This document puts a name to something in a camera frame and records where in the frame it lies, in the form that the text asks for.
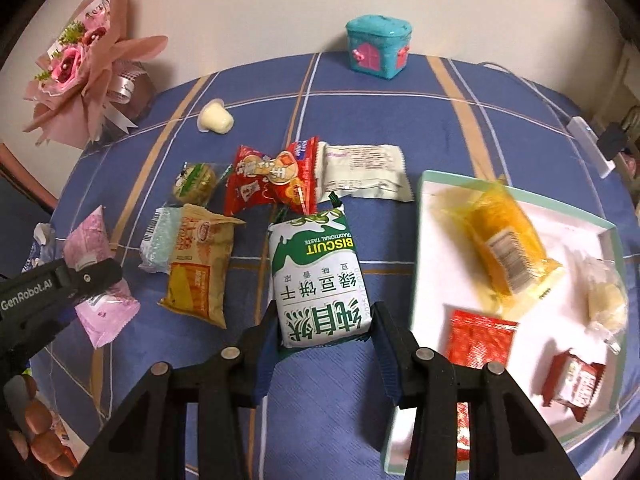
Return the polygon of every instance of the pink snack package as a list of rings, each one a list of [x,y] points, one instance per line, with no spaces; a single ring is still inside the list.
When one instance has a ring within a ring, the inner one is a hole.
[[[75,270],[113,256],[102,217],[102,206],[68,236],[63,254],[66,264]],[[108,288],[105,294],[89,298],[76,306],[76,314],[94,348],[113,341],[139,310],[140,303],[131,296],[125,280]]]

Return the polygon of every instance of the power strip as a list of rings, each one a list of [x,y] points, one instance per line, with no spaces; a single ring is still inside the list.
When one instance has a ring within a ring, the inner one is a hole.
[[[605,178],[613,168],[616,167],[612,160],[607,160],[602,155],[599,147],[596,145],[598,136],[590,128],[582,117],[573,117],[566,127],[567,131],[574,136],[582,146],[583,150],[587,152],[589,158],[594,163],[598,170],[600,178]]]

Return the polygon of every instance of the red snack package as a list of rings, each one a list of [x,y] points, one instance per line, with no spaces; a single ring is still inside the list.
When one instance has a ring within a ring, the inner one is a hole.
[[[281,202],[293,211],[316,212],[316,153],[318,138],[292,142],[275,158],[240,146],[226,184],[225,216],[258,204]]]
[[[455,310],[447,359],[455,365],[482,368],[491,361],[506,365],[518,324]],[[466,402],[458,403],[458,461],[469,460],[469,412]]]
[[[604,369],[605,365],[599,363],[585,363],[570,350],[558,354],[551,361],[549,374],[542,386],[542,405],[549,406],[552,400],[558,402],[571,409],[575,420],[582,422]]]

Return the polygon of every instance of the flower bouquet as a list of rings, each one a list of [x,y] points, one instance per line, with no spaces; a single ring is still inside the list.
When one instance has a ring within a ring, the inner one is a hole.
[[[126,134],[148,111],[156,91],[140,64],[166,46],[165,36],[126,39],[129,0],[83,0],[59,38],[36,63],[27,85],[35,102],[24,131],[42,128],[36,144],[56,140],[83,149],[103,126]]]

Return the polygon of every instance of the white tray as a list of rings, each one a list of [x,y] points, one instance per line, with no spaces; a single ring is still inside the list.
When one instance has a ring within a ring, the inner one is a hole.
[[[410,329],[420,346],[444,354],[449,337],[449,319],[456,308],[478,311],[488,304],[488,278],[469,240],[451,221],[438,213],[447,205],[460,204],[486,188],[486,182],[471,177],[425,171],[418,192],[418,249]],[[564,445],[571,450],[612,418],[618,402],[625,348],[619,356],[585,333],[586,292],[578,274],[579,251],[616,262],[623,269],[622,247],[615,225],[591,213],[535,193],[510,189],[538,231],[551,258],[561,262],[566,274],[535,308],[520,320],[513,339],[507,370]],[[542,406],[540,390],[555,354],[573,348],[587,362],[607,365],[601,386],[583,423],[559,404]],[[394,412],[383,449],[385,471],[404,474],[415,410]],[[458,463],[459,471],[468,462]]]

